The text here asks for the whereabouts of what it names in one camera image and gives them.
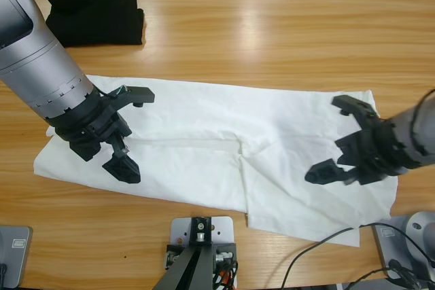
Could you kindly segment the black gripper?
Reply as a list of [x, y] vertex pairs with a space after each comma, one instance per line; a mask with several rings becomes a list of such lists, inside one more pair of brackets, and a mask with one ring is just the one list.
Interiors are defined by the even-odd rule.
[[316, 185], [341, 181], [349, 185], [358, 180], [360, 184], [368, 185], [406, 173], [413, 160], [394, 135], [395, 126], [390, 120], [376, 118], [369, 127], [335, 141], [342, 152], [337, 163], [355, 168], [346, 171], [333, 159], [325, 160], [310, 167], [305, 181]]
[[116, 101], [122, 95], [121, 91], [109, 94], [92, 91], [77, 107], [66, 109], [62, 115], [46, 121], [85, 161], [101, 150], [101, 143], [109, 143], [114, 152], [103, 168], [119, 181], [138, 184], [141, 182], [139, 166], [128, 156], [129, 149], [123, 140], [132, 131], [116, 108]]

